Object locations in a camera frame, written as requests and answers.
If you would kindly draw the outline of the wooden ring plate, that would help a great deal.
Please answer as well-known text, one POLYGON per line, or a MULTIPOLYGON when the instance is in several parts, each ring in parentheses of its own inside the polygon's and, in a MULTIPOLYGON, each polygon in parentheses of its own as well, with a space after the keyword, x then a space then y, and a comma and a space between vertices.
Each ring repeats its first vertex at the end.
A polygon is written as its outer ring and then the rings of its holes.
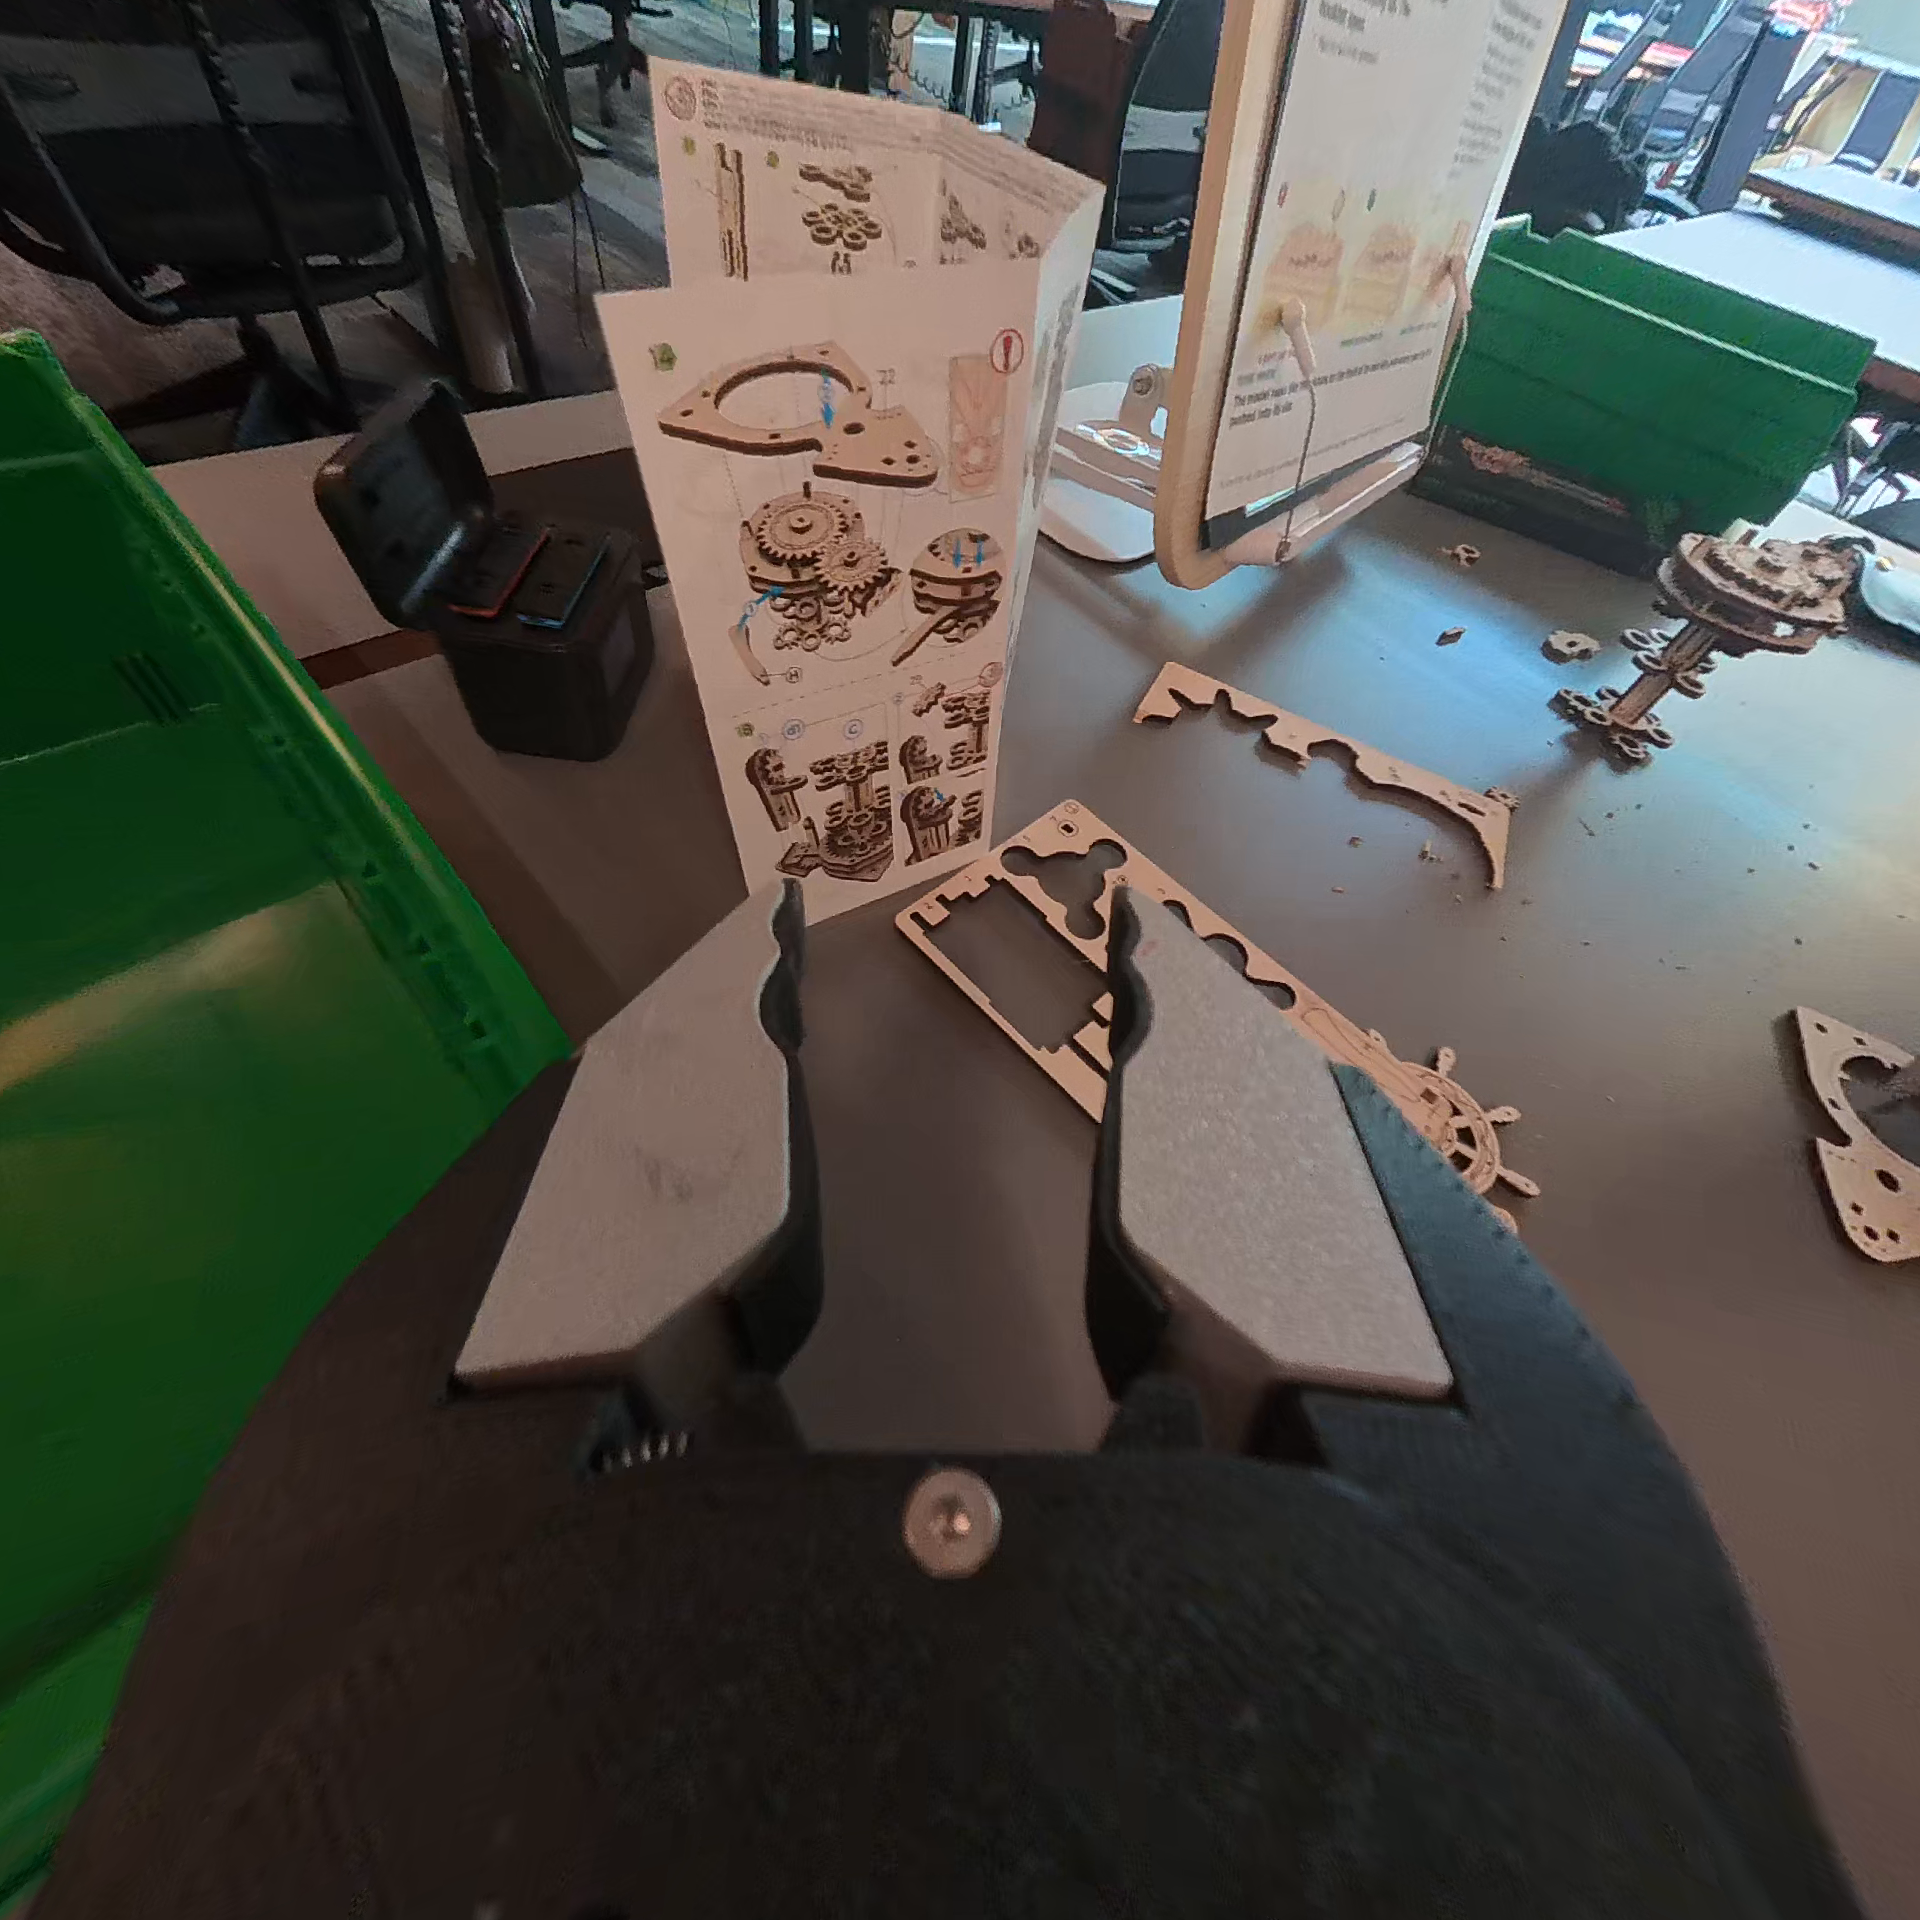
POLYGON ((1880 1265, 1918 1258, 1918 1161, 1883 1140, 1851 1094, 1851 1069, 1883 1070, 1889 1102, 1915 1102, 1915 1056, 1848 1020, 1796 1004, 1787 1014, 1802 1079, 1822 1115, 1811 1140, 1832 1217, 1850 1247, 1880 1265))

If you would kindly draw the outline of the folded instruction leaflet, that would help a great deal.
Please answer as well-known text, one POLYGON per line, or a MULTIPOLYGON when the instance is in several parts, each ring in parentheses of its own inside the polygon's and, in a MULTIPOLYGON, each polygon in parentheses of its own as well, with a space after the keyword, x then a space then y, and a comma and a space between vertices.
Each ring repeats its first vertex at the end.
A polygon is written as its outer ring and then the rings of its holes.
POLYGON ((986 846, 1100 189, 969 121, 647 70, 668 285, 596 314, 747 889, 986 846))

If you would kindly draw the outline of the wooden ship wheel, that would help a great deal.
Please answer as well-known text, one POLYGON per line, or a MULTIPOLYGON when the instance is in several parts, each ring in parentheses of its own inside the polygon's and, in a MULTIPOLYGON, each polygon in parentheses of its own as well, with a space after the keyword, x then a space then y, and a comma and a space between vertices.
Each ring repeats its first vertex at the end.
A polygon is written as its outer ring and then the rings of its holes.
POLYGON ((1493 1205, 1499 1194, 1526 1200, 1540 1196, 1540 1185, 1516 1170, 1501 1147, 1501 1130, 1516 1124, 1522 1113, 1485 1104, 1468 1093, 1452 1047, 1438 1047, 1425 1062, 1394 1061, 1387 1093, 1412 1128, 1482 1200, 1493 1205))

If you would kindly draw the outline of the instruction sheet on stand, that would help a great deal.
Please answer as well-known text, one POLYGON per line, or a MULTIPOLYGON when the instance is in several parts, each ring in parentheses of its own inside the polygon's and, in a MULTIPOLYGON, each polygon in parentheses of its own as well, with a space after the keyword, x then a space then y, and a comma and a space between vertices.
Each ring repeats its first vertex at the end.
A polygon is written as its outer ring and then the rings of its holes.
POLYGON ((1170 363, 1068 393, 1042 534, 1177 588, 1403 490, 1567 4, 1224 4, 1170 363))

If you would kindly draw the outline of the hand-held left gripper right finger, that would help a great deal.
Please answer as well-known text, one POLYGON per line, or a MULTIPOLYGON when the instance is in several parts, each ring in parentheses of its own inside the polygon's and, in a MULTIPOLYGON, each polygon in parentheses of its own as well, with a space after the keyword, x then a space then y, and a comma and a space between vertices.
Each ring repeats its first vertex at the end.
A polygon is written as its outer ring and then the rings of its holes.
POLYGON ((1453 1375, 1332 1058, 1164 903, 1115 892, 1086 1326, 1111 1403, 1441 1403, 1453 1375))

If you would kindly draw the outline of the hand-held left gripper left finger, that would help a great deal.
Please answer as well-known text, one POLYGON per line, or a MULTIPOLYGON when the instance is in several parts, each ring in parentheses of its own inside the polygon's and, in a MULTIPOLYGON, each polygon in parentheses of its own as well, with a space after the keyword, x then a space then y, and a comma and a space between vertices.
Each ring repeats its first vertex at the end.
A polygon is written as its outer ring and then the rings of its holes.
POLYGON ((804 889, 755 891, 579 1053, 453 1365, 465 1391, 719 1396, 823 1303, 804 889))

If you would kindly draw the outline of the wavy wooden sheet offcut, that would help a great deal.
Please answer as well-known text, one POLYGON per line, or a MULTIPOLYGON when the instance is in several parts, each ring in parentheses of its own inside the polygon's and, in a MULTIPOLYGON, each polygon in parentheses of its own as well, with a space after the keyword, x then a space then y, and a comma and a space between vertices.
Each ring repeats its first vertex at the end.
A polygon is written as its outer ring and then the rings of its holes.
POLYGON ((1493 895, 1504 889, 1517 803, 1501 788, 1472 791, 1405 757, 1369 747, 1352 732, 1340 732, 1179 663, 1164 663, 1132 708, 1129 722, 1170 727, 1188 714, 1213 708, 1253 727, 1264 748, 1299 770, 1314 757, 1334 757, 1364 788, 1398 805, 1423 805, 1445 816, 1473 837, 1485 863, 1485 889, 1493 895))

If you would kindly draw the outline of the black battery case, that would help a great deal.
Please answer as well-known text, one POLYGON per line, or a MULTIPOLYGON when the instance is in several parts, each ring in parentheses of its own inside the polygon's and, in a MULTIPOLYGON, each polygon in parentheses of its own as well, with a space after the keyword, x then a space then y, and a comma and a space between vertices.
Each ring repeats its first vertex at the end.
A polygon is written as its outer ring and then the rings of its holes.
POLYGON ((311 483, 357 586, 429 634, 475 735, 515 757, 610 757, 654 656, 660 537, 499 505, 453 389, 389 397, 311 483))

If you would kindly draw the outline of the wooden gear model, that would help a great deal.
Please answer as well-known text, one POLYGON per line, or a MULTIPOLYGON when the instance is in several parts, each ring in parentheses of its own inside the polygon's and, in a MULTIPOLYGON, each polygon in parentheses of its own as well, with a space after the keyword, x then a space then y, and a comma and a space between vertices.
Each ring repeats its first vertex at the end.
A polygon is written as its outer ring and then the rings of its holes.
POLYGON ((1716 660, 1802 659, 1845 628, 1868 553, 1850 537, 1735 540, 1687 534, 1653 576, 1651 611, 1667 631, 1630 631, 1631 684, 1560 689, 1548 708, 1599 736, 1617 765, 1645 765, 1672 747, 1660 716, 1669 698, 1705 695, 1716 660))

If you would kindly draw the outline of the green plastic bin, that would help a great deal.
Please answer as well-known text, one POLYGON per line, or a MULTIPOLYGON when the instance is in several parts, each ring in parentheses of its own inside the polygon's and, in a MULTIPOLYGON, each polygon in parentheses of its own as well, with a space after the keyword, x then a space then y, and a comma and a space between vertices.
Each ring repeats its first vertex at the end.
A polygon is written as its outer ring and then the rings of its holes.
POLYGON ((209 1477, 563 1031, 34 333, 1 347, 1 1884, 209 1477))
POLYGON ((1716 532, 1800 490, 1871 356, 1858 333, 1516 217, 1482 253, 1439 420, 1716 532))

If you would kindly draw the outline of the wooden sheet with rectangular cutout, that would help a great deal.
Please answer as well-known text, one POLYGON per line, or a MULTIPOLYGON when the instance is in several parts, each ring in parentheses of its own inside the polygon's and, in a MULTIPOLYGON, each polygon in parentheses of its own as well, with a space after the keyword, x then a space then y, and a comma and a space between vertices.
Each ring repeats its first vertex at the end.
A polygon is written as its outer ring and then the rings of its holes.
POLYGON ((1069 1039, 1042 1047, 1021 1037, 989 991, 933 940, 958 907, 983 900, 991 889, 1020 900, 1055 946, 1071 951, 1096 973, 1104 973, 1108 961, 1110 910, 1124 889, 1136 891, 1188 924, 1215 958, 1271 1001, 1291 1028, 1330 1061, 1365 1070, 1429 1143, 1443 1144, 1452 1120, 1466 1115, 1449 1055, 1438 1066, 1395 1055, 1377 1032, 1337 1012, 1115 828, 1079 803, 1065 800, 911 900, 895 915, 895 929, 1092 1120, 1102 1117, 1111 1069, 1111 993, 1097 991, 1069 1039))

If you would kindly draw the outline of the black model kit box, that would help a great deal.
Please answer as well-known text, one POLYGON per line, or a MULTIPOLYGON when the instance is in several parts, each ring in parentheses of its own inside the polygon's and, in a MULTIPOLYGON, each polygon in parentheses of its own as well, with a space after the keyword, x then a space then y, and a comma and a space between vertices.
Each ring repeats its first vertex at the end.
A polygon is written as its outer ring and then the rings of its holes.
POLYGON ((1599 486, 1572 469, 1455 427, 1434 432, 1407 490, 1453 514, 1640 580, 1651 579, 1689 532, 1680 503, 1599 486))

